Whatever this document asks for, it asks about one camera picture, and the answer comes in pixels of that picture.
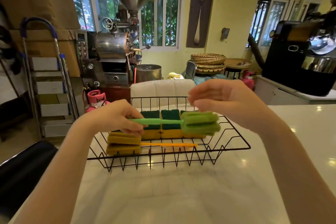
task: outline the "forearm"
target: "forearm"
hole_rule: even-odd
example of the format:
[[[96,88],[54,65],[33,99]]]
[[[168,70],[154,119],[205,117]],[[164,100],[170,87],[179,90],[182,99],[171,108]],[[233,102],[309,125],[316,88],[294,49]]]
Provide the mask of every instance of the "forearm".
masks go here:
[[[291,129],[279,118],[260,137],[292,224],[335,223],[336,198]]]
[[[70,223],[94,137],[90,130],[82,120],[72,125],[14,223]]]

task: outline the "green handle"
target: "green handle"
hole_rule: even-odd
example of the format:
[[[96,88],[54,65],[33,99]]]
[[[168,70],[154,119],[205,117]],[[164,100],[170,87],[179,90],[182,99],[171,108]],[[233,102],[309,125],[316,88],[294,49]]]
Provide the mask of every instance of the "green handle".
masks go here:
[[[163,120],[163,119],[129,119],[141,125],[159,125],[159,124],[183,124],[183,120]]]

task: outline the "step ladder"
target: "step ladder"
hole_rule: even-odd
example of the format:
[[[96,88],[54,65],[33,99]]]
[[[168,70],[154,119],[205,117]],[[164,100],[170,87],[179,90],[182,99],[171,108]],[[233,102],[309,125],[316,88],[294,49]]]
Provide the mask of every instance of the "step ladder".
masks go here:
[[[39,21],[46,24],[54,38],[57,58],[40,58],[27,56],[27,25],[29,22]],[[65,62],[65,55],[59,51],[57,34],[54,27],[45,19],[32,17],[24,19],[21,23],[20,33],[23,39],[24,70],[28,85],[31,109],[38,127],[40,138],[65,136],[79,117],[76,100],[70,82],[68,68]],[[43,104],[40,103],[41,94],[66,94],[67,103],[64,104]],[[48,117],[70,116],[65,120],[48,120]]]

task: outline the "white chair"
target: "white chair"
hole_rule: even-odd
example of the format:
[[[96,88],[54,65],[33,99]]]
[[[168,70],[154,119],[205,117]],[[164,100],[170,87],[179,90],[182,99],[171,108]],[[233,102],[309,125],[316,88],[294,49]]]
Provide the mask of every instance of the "white chair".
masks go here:
[[[186,97],[194,86],[195,82],[190,79],[136,83],[131,86],[131,102],[135,108],[146,110],[162,106],[170,106],[172,109],[179,105],[190,106]]]

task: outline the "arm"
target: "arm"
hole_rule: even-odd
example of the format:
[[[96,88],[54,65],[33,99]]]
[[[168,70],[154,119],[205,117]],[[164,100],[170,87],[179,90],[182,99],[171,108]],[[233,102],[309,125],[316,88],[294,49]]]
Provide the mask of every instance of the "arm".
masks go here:
[[[14,223],[70,223],[94,135],[118,129],[136,135],[143,133],[142,125],[125,117],[143,118],[126,100],[115,101],[81,116],[71,126]]]
[[[260,136],[291,223],[336,223],[336,198],[300,141],[244,83],[212,79],[189,94],[199,110],[218,112]]]

